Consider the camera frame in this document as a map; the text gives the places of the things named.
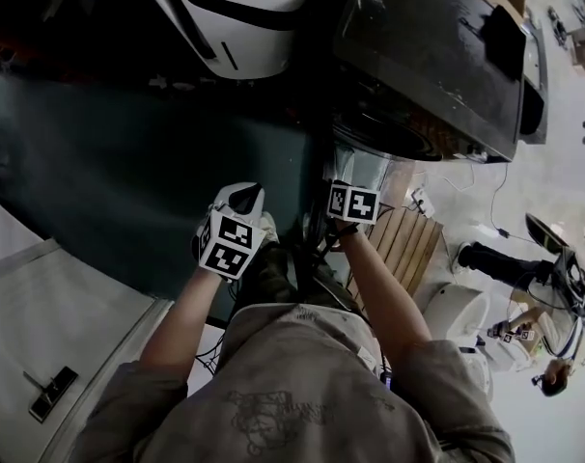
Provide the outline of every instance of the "dark green surface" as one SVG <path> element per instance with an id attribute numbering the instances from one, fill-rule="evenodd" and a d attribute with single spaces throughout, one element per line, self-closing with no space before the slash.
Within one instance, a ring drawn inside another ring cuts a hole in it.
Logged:
<path id="1" fill-rule="evenodd" d="M 258 181 L 278 231 L 300 212 L 310 139 L 197 101 L 0 75 L 0 203 L 142 292 L 175 298 L 217 191 Z M 225 287 L 211 317 L 227 320 Z"/>

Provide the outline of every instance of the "gray t-shirt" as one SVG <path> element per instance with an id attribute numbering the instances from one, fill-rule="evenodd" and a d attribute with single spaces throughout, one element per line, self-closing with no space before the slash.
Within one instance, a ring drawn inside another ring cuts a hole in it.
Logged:
<path id="1" fill-rule="evenodd" d="M 394 366 L 352 313 L 310 305 L 240 311 L 217 372 L 186 397 L 186 380 L 119 367 L 71 461 L 511 462 L 510 438 L 457 347 L 432 341 Z"/>

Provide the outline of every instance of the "wooden crate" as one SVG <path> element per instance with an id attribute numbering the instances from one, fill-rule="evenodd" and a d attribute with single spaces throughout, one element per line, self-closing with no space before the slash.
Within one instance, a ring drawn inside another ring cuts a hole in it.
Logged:
<path id="1" fill-rule="evenodd" d="M 404 207 L 385 211 L 371 228 L 370 243 L 410 296 L 426 273 L 442 229 L 433 219 Z M 363 310 L 354 278 L 349 279 L 348 291 Z"/>

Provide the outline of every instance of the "power strip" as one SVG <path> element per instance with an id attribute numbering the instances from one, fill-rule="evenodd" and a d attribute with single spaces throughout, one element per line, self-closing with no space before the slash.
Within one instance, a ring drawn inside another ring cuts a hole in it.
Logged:
<path id="1" fill-rule="evenodd" d="M 412 201 L 415 203 L 421 214 L 423 214 L 426 218 L 432 218 L 433 215 L 436 213 L 434 206 L 430 202 L 430 198 L 426 191 L 419 187 L 416 189 L 410 196 Z"/>

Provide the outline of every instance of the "black pants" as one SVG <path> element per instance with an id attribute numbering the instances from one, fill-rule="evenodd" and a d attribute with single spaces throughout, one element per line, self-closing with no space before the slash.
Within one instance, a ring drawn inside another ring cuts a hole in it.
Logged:
<path id="1" fill-rule="evenodd" d="M 297 291 L 287 278 L 289 252 L 278 244 L 265 245 L 243 273 L 231 317 L 249 305 L 272 303 L 322 305 L 359 313 L 352 295 L 335 280 L 333 270 L 326 263 L 313 270 L 309 263 L 305 265 L 309 262 L 305 259 L 295 260 L 297 280 L 304 284 L 302 291 Z"/>
<path id="2" fill-rule="evenodd" d="M 528 290 L 535 278 L 546 282 L 554 267 L 552 262 L 547 260 L 510 258 L 478 242 L 460 252 L 458 263 L 461 266 L 481 271 L 493 280 L 524 291 Z"/>

